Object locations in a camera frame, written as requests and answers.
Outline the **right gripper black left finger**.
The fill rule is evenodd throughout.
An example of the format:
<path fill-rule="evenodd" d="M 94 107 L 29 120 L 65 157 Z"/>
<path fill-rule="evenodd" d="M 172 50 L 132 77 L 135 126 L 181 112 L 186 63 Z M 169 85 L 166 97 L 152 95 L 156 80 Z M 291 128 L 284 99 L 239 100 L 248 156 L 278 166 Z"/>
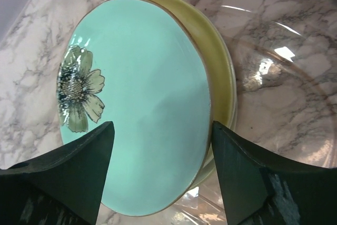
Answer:
<path fill-rule="evenodd" d="M 1 224 L 96 224 L 114 135 L 113 122 L 105 122 L 1 170 Z"/>

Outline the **green and cream plate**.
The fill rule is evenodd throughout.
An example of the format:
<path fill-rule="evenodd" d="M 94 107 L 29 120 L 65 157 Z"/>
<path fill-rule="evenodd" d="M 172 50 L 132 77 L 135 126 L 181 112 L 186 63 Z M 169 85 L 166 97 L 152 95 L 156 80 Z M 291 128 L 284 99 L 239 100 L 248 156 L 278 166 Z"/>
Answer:
<path fill-rule="evenodd" d="M 149 0 L 106 0 L 76 26 L 56 86 L 64 143 L 114 124 L 102 204 L 142 217 L 177 201 L 210 146 L 212 100 L 186 27 Z"/>

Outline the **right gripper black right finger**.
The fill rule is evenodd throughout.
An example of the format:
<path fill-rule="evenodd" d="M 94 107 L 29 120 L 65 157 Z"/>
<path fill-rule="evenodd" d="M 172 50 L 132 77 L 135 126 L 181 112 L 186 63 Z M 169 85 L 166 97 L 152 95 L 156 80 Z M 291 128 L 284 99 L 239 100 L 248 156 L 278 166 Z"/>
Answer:
<path fill-rule="evenodd" d="M 277 155 L 219 122 L 212 149 L 228 224 L 336 224 L 336 169 Z"/>

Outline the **yellow and cream plate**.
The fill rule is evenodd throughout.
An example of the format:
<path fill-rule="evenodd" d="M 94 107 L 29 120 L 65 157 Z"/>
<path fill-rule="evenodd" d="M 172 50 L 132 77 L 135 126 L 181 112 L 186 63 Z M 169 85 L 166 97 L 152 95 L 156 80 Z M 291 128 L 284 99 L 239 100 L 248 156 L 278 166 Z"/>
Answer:
<path fill-rule="evenodd" d="M 107 0 L 108 191 L 182 192 L 215 170 L 211 124 L 235 122 L 236 84 L 213 24 L 182 0 Z"/>

